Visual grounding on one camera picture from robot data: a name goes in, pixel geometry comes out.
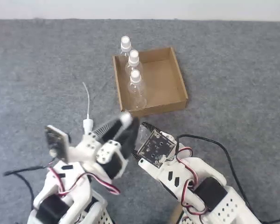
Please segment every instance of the white cable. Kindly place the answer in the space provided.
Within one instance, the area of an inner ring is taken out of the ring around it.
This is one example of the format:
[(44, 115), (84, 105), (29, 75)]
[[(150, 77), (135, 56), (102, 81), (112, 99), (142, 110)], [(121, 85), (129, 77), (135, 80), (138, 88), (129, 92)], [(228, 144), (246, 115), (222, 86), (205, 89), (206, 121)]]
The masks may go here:
[(86, 84), (85, 82), (82, 82), (84, 87), (85, 87), (85, 90), (87, 92), (87, 98), (88, 98), (88, 106), (87, 106), (87, 119), (89, 119), (89, 106), (90, 106), (90, 97), (89, 97), (89, 92), (88, 92), (88, 89), (86, 87)]
[(93, 120), (89, 118), (89, 107), (90, 107), (90, 96), (89, 96), (89, 92), (88, 89), (86, 87), (85, 82), (82, 82), (85, 90), (87, 92), (87, 98), (88, 98), (88, 107), (87, 107), (87, 116), (86, 119), (83, 120), (83, 128), (84, 128), (84, 134), (89, 134), (92, 131), (93, 128)]

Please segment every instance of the black cable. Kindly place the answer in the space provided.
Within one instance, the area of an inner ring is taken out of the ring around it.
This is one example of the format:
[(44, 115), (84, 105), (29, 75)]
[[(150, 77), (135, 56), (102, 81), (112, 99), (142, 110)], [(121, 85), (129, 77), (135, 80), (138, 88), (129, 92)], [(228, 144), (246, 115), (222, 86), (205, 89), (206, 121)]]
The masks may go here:
[(24, 181), (24, 183), (26, 184), (26, 186), (29, 188), (29, 192), (30, 192), (30, 195), (31, 195), (31, 210), (33, 210), (33, 201), (34, 201), (34, 193), (33, 193), (33, 190), (32, 190), (32, 187), (30, 185), (30, 183), (26, 180), (25, 177), (23, 177), (21, 174), (18, 174), (18, 173), (13, 173), (13, 175), (19, 177), (22, 181)]
[(11, 174), (17, 174), (17, 173), (21, 173), (21, 172), (25, 172), (25, 171), (33, 171), (33, 170), (38, 170), (38, 169), (45, 169), (47, 166), (34, 166), (34, 167), (28, 167), (28, 168), (24, 168), (24, 169), (15, 169), (15, 170), (10, 170), (10, 171), (6, 171), (3, 173), (3, 176), (8, 176)]
[[(232, 175), (233, 175), (233, 178), (234, 180), (236, 181), (237, 185), (238, 185), (238, 189), (239, 191), (241, 192), (243, 198), (244, 198), (244, 201), (246, 202), (248, 208), (250, 209), (250, 211), (255, 215), (249, 201), (248, 201), (248, 198), (238, 180), (238, 177), (235, 173), (235, 170), (234, 170), (234, 167), (233, 167), (233, 164), (232, 164), (232, 161), (231, 161), (231, 157), (227, 151), (227, 149), (220, 143), (220, 142), (217, 142), (215, 140), (212, 140), (212, 139), (208, 139), (208, 138), (205, 138), (205, 137), (201, 137), (201, 136), (197, 136), (197, 135), (191, 135), (191, 134), (181, 134), (179, 136), (176, 137), (176, 148), (175, 148), (175, 154), (177, 155), (178, 153), (178, 150), (179, 150), (179, 139), (180, 138), (183, 138), (183, 137), (188, 137), (188, 138), (193, 138), (193, 139), (201, 139), (201, 140), (204, 140), (204, 141), (208, 141), (208, 142), (211, 142), (211, 143), (214, 143), (218, 146), (220, 146), (221, 149), (223, 149), (226, 157), (227, 157), (227, 160), (228, 160), (228, 163), (229, 163), (229, 166), (230, 166), (230, 169), (231, 169), (231, 172), (232, 172)], [(270, 221), (270, 222), (264, 222), (264, 221), (260, 221), (261, 223), (263, 224), (274, 224), (274, 223), (279, 223), (280, 222), (280, 219), (277, 219), (277, 220), (273, 220), (273, 221)]]

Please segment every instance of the gray carpet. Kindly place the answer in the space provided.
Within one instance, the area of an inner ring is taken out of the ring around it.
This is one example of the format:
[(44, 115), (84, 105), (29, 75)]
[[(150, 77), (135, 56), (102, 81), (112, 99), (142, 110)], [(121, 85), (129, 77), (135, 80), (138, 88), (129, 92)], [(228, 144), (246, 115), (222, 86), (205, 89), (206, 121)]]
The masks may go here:
[[(280, 217), (280, 23), (227, 21), (0, 21), (0, 223), (25, 223), (30, 195), (9, 169), (46, 164), (44, 126), (82, 136), (90, 88), (95, 125), (119, 112), (111, 55), (122, 35), (138, 50), (173, 46), (191, 100), (144, 118), (173, 135), (222, 142), (256, 213)], [(236, 187), (220, 148), (183, 139)], [(45, 170), (25, 177), (37, 194)], [(117, 223), (164, 223), (176, 202), (130, 160), (108, 200)]]

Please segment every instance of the wire connector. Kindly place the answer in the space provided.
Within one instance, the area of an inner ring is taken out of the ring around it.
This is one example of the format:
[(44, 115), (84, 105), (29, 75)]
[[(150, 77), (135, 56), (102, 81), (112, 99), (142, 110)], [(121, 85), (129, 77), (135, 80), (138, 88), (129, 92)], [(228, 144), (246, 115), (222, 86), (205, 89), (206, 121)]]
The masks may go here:
[(86, 119), (83, 120), (83, 128), (84, 128), (84, 134), (88, 135), (93, 128), (93, 120), (90, 119), (88, 116)]

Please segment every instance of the white wall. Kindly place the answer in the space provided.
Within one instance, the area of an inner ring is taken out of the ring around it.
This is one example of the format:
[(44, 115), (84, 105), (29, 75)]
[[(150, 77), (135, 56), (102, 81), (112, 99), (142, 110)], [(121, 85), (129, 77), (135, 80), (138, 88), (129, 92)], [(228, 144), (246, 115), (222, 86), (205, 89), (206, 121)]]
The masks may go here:
[(0, 19), (280, 21), (280, 0), (0, 0)]

